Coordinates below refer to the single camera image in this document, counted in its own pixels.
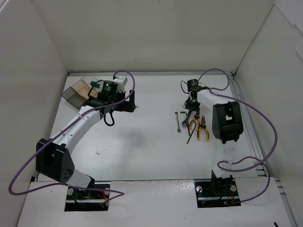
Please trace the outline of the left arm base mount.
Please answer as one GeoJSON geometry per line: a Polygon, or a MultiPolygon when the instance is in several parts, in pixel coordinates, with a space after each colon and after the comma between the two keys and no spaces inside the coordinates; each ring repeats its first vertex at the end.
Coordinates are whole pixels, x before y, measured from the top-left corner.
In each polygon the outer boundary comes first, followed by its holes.
{"type": "Polygon", "coordinates": [[[65,212],[72,211],[108,211],[110,192],[104,191],[110,189],[109,183],[96,183],[96,189],[102,191],[79,190],[71,187],[67,190],[65,212]]]}

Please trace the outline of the small silver ratchet wrench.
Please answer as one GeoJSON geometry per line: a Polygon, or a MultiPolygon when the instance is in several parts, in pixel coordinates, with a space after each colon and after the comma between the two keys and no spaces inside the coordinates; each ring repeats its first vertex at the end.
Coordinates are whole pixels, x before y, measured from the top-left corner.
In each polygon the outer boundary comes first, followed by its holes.
{"type": "Polygon", "coordinates": [[[175,117],[176,117],[176,122],[177,122],[177,132],[181,133],[181,128],[180,128],[179,119],[178,119],[178,112],[175,112],[175,117]]]}

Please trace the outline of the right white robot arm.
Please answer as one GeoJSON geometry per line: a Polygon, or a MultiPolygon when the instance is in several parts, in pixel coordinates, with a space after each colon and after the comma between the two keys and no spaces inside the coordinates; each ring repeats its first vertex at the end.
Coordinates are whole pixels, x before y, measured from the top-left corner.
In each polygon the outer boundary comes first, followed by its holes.
{"type": "Polygon", "coordinates": [[[205,117],[200,116],[200,105],[204,105],[212,111],[212,132],[214,137],[220,141],[217,147],[217,158],[218,161],[224,161],[225,170],[217,166],[214,167],[209,188],[213,194],[220,195],[227,187],[230,187],[233,181],[229,170],[232,166],[236,142],[243,133],[240,104],[212,94],[210,88],[199,85],[197,79],[188,80],[185,84],[187,92],[184,93],[188,94],[188,98],[183,108],[187,109],[188,113],[181,125],[190,130],[192,123],[196,123],[197,138],[200,138],[200,132],[204,130],[206,132],[206,140],[209,140],[205,117]]]}

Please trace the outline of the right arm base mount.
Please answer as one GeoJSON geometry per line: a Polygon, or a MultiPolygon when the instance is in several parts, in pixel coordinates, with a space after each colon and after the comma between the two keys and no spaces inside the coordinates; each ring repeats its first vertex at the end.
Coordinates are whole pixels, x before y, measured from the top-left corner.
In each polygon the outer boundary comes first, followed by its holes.
{"type": "Polygon", "coordinates": [[[198,208],[229,208],[241,206],[235,180],[228,186],[214,190],[211,181],[194,181],[198,208]]]}

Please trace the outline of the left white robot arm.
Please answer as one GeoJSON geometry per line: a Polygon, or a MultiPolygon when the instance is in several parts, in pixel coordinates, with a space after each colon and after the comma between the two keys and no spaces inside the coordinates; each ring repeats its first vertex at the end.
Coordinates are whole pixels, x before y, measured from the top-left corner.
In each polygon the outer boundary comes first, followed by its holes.
{"type": "Polygon", "coordinates": [[[78,194],[85,199],[93,196],[95,180],[76,169],[71,155],[82,137],[107,114],[135,110],[134,91],[126,96],[126,84],[126,76],[103,80],[100,90],[94,96],[88,95],[69,126],[49,140],[40,139],[36,145],[36,171],[59,183],[77,187],[78,194]]]}

